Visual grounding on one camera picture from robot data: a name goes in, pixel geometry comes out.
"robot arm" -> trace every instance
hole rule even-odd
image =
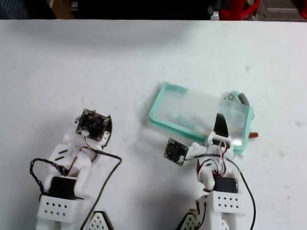
[[[203,146],[193,143],[190,147],[170,138],[165,157],[182,166],[184,161],[197,159],[197,178],[204,185],[205,194],[196,200],[196,208],[189,211],[177,230],[245,230],[240,225],[246,214],[246,191],[249,192],[255,222],[256,208],[246,181],[231,159],[233,143],[228,136],[226,122],[218,115],[214,131]]]
[[[82,116],[71,124],[63,143],[55,147],[49,159],[39,159],[49,163],[49,173],[43,188],[40,185],[43,191],[36,230],[76,229],[77,220],[84,217],[80,213],[87,199],[84,188],[91,176],[92,165],[99,160],[94,149],[102,150],[107,145],[111,131],[110,116],[104,117],[85,109]],[[107,230],[103,221],[102,219],[99,225]]]

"white bracket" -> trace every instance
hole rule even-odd
[[[46,195],[41,196],[38,218],[73,223],[76,220],[80,200],[67,200]]]
[[[96,212],[91,219],[88,230],[111,230],[106,224],[106,220],[102,213]]]

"cable connector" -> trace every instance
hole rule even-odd
[[[69,170],[66,169],[64,166],[59,166],[59,172],[63,175],[63,176],[67,176],[69,173]]]

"transparent plastic box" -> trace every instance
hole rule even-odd
[[[154,124],[198,142],[213,131],[216,114],[224,115],[235,153],[248,141],[253,108],[165,82],[150,110]]]

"white tabletop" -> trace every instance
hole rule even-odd
[[[97,209],[117,230],[174,229],[202,186],[195,162],[163,157],[171,134],[144,125],[164,81],[246,94],[260,137],[235,162],[256,200],[254,229],[307,228],[306,37],[306,23],[0,21],[1,229],[34,228],[30,160],[48,158],[84,108],[112,115],[105,150],[123,158]]]

